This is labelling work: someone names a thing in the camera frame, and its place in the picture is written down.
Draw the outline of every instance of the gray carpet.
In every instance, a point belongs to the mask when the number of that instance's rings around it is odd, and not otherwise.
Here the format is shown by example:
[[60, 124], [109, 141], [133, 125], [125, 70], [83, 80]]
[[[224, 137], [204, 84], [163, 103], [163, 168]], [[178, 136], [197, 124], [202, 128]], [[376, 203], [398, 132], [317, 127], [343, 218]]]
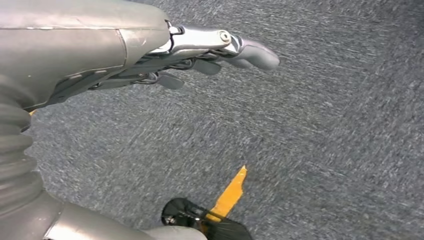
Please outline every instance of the gray carpet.
[[246, 164], [230, 217], [256, 240], [424, 238], [422, 1], [142, 2], [258, 39], [282, 64], [41, 109], [28, 153], [48, 190], [145, 229], [173, 197], [212, 207]]

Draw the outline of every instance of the robotic hand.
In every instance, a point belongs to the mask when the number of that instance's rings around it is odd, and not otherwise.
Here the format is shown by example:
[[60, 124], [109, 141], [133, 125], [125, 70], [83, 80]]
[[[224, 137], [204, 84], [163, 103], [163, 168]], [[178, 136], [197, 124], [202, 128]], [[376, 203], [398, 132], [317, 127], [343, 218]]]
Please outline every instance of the robotic hand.
[[184, 82], [163, 71], [194, 69], [205, 75], [215, 75], [221, 70], [218, 62], [222, 61], [237, 68], [257, 67], [262, 70], [275, 69], [280, 63], [278, 56], [261, 43], [224, 29], [166, 23], [170, 35], [166, 44], [148, 52], [132, 68], [97, 83], [89, 90], [155, 83], [175, 90]]
[[153, 6], [122, 0], [0, 0], [0, 239], [202, 240], [191, 228], [136, 231], [46, 192], [33, 141], [21, 134], [29, 112], [89, 90], [131, 84], [178, 89], [164, 72], [206, 75], [226, 61], [274, 69], [262, 44], [223, 29], [173, 26]]

